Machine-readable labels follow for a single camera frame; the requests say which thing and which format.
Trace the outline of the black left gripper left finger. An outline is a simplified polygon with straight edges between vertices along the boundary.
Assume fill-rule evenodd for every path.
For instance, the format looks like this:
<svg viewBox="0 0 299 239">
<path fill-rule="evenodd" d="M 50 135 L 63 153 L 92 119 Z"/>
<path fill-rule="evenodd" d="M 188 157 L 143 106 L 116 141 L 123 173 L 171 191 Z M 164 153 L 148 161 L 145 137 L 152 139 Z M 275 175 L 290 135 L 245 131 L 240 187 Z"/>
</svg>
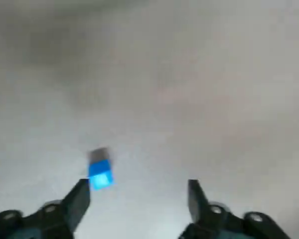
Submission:
<svg viewBox="0 0 299 239">
<path fill-rule="evenodd" d="M 88 179 L 80 179 L 62 199 L 24 216 L 20 210 L 0 212 L 0 239 L 73 239 L 90 206 Z"/>
</svg>

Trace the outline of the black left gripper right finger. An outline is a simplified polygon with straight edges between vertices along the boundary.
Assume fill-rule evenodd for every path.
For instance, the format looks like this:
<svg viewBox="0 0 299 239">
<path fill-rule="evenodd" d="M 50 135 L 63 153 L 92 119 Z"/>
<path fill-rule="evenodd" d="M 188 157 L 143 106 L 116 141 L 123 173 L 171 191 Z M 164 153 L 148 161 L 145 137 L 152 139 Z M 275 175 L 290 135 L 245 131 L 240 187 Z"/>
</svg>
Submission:
<svg viewBox="0 0 299 239">
<path fill-rule="evenodd" d="M 188 180 L 188 208 L 192 222 L 180 239 L 290 239 L 268 215 L 247 212 L 243 218 L 210 202 L 197 179 Z"/>
</svg>

